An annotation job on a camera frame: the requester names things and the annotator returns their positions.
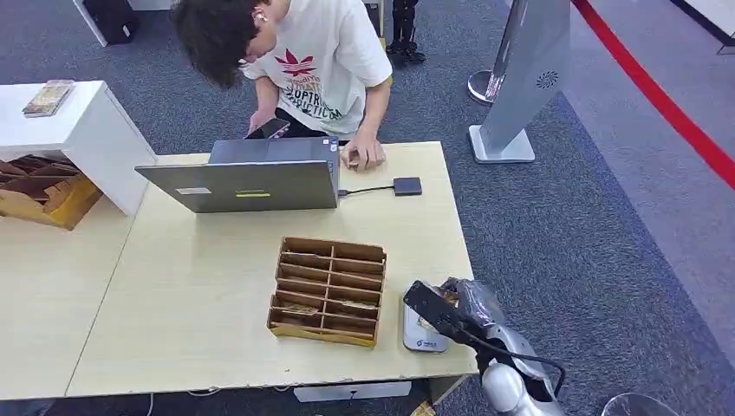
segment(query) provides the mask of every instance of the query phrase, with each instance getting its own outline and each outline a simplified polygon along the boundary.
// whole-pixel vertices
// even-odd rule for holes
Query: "smartphone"
[[[289,129],[291,123],[281,119],[270,119],[262,126],[258,127],[253,133],[245,137],[246,139],[272,139],[280,137]]]

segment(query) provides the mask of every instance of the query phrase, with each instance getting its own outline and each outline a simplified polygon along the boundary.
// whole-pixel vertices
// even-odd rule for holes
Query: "silver laptop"
[[[336,137],[221,140],[207,165],[135,170],[197,213],[336,208]]]

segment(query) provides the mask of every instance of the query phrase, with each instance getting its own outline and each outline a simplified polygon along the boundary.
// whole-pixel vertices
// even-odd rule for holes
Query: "dark curly hair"
[[[219,85],[239,83],[239,61],[258,28],[252,11],[270,0],[180,0],[172,21],[189,61],[199,73]]]

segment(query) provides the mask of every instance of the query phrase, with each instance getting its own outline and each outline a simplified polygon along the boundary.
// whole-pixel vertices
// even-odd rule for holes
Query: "hand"
[[[340,157],[342,164],[357,171],[373,169],[386,161],[386,154],[376,135],[361,129],[347,143]]]
[[[276,109],[262,109],[259,108],[250,117],[250,126],[248,127],[248,135],[256,131],[256,129],[263,124],[267,123],[270,119],[276,118]]]

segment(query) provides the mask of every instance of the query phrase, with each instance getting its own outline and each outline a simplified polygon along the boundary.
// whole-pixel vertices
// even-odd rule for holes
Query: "red leaf logo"
[[[283,65],[283,72],[291,76],[306,75],[316,69],[310,65],[314,61],[314,56],[307,56],[299,61],[290,50],[286,49],[285,59],[278,56],[274,57],[278,63]]]

